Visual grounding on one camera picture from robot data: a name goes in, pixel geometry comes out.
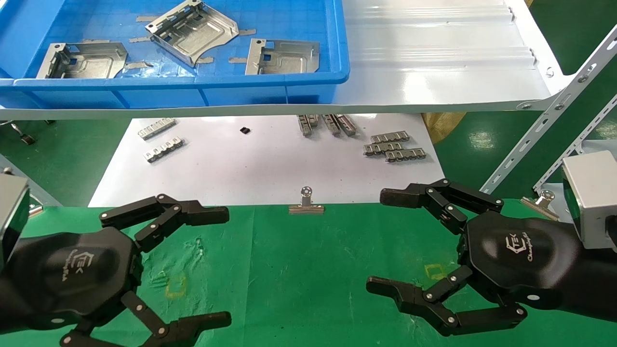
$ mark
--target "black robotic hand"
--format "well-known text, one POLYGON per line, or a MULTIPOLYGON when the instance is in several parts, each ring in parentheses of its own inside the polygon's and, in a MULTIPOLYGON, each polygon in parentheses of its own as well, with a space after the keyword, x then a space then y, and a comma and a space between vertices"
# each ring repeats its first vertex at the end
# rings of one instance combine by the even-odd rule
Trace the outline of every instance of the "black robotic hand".
POLYGON ((424 207, 460 235, 460 267, 431 288, 366 281, 370 293, 394 299, 400 312, 424 318, 442 335, 516 327, 527 317, 520 304, 617 322, 617 253, 585 249, 572 224, 502 216, 501 200, 448 180, 383 189, 380 202, 424 207), (468 222, 455 204, 478 216, 468 222), (443 302, 467 284, 498 307, 456 314, 445 308, 443 302))
POLYGON ((58 233, 22 238, 0 274, 0 334, 77 326, 62 346, 117 346, 91 338, 128 308, 151 332, 147 347, 193 346, 199 334, 231 324, 229 312, 180 318, 165 324, 135 291, 141 284, 141 252, 152 251, 183 224, 229 221, 226 207, 202 207, 165 195, 118 207, 99 216, 96 233, 58 233), (152 220, 135 235, 120 230, 152 220))

